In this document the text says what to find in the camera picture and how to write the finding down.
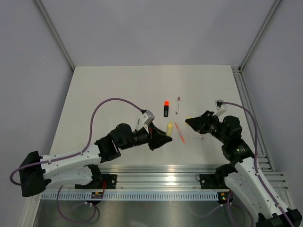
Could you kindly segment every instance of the metal beam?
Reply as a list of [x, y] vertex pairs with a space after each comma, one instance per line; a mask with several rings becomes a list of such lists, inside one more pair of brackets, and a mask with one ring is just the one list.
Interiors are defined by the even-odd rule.
[[46, 26], [48, 27], [50, 33], [52, 34], [55, 42], [57, 43], [60, 51], [62, 52], [63, 56], [67, 60], [68, 64], [70, 65], [70, 68], [72, 71], [75, 71], [75, 64], [73, 63], [70, 55], [68, 54], [61, 38], [59, 37], [59, 34], [57, 30], [55, 29], [52, 20], [49, 16], [49, 14], [46, 11], [46, 8], [41, 0], [33, 0], [34, 5], [37, 7], [38, 11], [40, 12], [42, 18], [44, 19]]
[[267, 31], [272, 19], [274, 18], [274, 15], [276, 14], [277, 10], [279, 9], [279, 7], [281, 6], [281, 3], [283, 2], [283, 0], [275, 0], [274, 4], [271, 6], [268, 14], [266, 15], [265, 20], [262, 23], [262, 26], [260, 27], [256, 37], [254, 38], [248, 52], [245, 55], [244, 60], [242, 61], [241, 65], [240, 65], [240, 72], [243, 72], [245, 66], [247, 65], [247, 62], [250, 60], [250, 58], [252, 57], [255, 49], [257, 48], [258, 44], [260, 43], [263, 35], [265, 34], [265, 32]]

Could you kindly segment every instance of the red marker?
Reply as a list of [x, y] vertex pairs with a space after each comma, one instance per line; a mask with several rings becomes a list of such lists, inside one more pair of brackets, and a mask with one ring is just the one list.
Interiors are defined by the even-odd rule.
[[169, 101], [164, 102], [164, 117], [169, 116]]

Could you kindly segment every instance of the yellow object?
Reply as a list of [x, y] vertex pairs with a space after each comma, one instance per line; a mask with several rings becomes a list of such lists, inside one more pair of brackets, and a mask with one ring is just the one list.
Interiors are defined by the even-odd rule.
[[165, 135], [171, 137], [171, 132], [172, 132], [172, 128], [173, 128], [173, 127], [174, 127], [174, 125], [172, 124], [172, 122], [170, 122], [170, 123], [167, 125]]
[[[191, 117], [191, 116], [188, 116], [188, 117], [187, 117], [187, 119], [190, 119], [190, 118], [192, 118], [192, 117]], [[185, 125], [186, 125], [186, 126], [189, 126], [189, 124], [187, 124], [186, 122], [185, 122]]]

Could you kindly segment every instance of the yellow glue stick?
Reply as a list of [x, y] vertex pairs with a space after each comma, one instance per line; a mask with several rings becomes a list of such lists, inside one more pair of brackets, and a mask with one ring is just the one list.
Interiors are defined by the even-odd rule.
[[171, 132], [172, 132], [172, 128], [173, 128], [173, 127], [174, 127], [174, 125], [172, 124], [172, 122], [170, 122], [170, 123], [167, 125], [165, 135], [171, 136]]

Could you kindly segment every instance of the wall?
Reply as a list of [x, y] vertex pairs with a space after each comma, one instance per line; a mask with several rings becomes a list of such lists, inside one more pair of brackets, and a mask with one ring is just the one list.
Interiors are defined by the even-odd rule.
[[72, 71], [32, 1], [0, 5], [0, 225], [18, 227], [26, 199], [9, 174], [27, 153], [49, 152]]
[[303, 212], [303, 1], [284, 1], [244, 69], [258, 122]]
[[273, 0], [43, 0], [77, 66], [239, 65]]

